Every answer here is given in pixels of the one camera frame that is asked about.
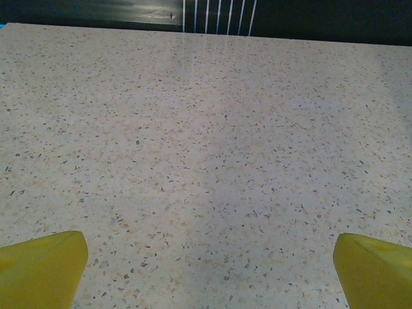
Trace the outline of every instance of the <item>dark background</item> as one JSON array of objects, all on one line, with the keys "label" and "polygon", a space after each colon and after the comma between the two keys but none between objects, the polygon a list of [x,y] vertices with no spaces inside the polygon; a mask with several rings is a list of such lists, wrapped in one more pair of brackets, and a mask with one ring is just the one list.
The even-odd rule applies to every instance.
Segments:
[{"label": "dark background", "polygon": [[[196,32],[205,32],[207,0],[198,0]],[[219,0],[209,0],[216,33]],[[248,35],[254,0],[233,0],[229,34]],[[185,32],[194,32],[195,0],[185,1]],[[230,0],[221,0],[218,33],[226,34]],[[180,32],[183,0],[0,0],[0,24],[35,23]],[[257,0],[251,35],[412,46],[412,1]]]}]

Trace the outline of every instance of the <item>dark wall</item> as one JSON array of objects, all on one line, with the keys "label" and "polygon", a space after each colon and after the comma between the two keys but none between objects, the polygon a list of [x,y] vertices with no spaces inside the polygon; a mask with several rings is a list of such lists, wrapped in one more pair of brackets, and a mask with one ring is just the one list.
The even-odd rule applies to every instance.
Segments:
[{"label": "dark wall", "polygon": [[204,33],[207,20],[208,33],[229,25],[231,35],[412,46],[412,1],[185,0],[184,12],[183,0],[1,0],[0,24],[182,31],[184,22],[185,32]]}]

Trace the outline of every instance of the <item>terrazzo surface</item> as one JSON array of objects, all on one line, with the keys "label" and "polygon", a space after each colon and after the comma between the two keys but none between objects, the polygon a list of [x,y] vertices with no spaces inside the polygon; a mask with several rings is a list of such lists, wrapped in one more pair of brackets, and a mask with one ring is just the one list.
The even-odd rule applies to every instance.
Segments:
[{"label": "terrazzo surface", "polygon": [[412,48],[8,24],[0,246],[83,231],[73,308],[348,308],[412,246]]}]

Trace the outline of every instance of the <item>white stripe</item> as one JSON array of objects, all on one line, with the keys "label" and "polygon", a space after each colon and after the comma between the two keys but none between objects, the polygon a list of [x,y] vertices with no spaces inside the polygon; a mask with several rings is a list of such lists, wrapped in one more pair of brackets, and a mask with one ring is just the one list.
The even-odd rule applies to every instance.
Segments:
[{"label": "white stripe", "polygon": [[249,33],[247,34],[250,36],[250,33],[252,31],[252,25],[253,25],[253,18],[255,17],[255,9],[256,9],[256,3],[258,0],[255,0],[255,3],[253,4],[253,11],[252,11],[252,17],[250,18],[250,25],[249,25]]},{"label": "white stripe", "polygon": [[242,25],[242,18],[243,18],[243,10],[245,9],[245,0],[242,1],[242,9],[240,11],[240,20],[239,20],[239,27],[238,27],[238,35],[240,34],[240,26]]},{"label": "white stripe", "polygon": [[232,9],[233,9],[233,0],[230,0],[229,20],[227,21],[227,31],[226,31],[227,35],[229,34],[230,20],[232,19]]},{"label": "white stripe", "polygon": [[218,20],[216,21],[216,34],[218,34],[219,32],[220,8],[221,8],[221,0],[219,0],[219,6],[218,6]]},{"label": "white stripe", "polygon": [[186,0],[183,0],[183,31],[185,31],[185,23],[186,23]]},{"label": "white stripe", "polygon": [[206,4],[206,21],[205,21],[205,33],[207,33],[207,24],[209,22],[209,1],[207,0],[207,4]]},{"label": "white stripe", "polygon": [[198,22],[198,0],[194,1],[194,24],[193,32],[196,33],[196,23]]}]

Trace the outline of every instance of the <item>black surface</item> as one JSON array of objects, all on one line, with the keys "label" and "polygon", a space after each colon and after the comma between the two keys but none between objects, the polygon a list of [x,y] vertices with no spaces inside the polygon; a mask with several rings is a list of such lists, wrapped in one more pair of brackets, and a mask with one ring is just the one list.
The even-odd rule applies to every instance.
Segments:
[{"label": "black surface", "polygon": [[[209,1],[208,33],[216,33],[219,0]],[[248,34],[254,0],[234,0],[231,35]],[[1,0],[1,23],[182,30],[183,0]],[[221,1],[218,33],[226,34],[230,0]],[[196,32],[205,32],[207,0],[198,1]],[[194,0],[186,0],[185,31],[194,31]],[[258,0],[251,35],[412,46],[412,2]]]}]

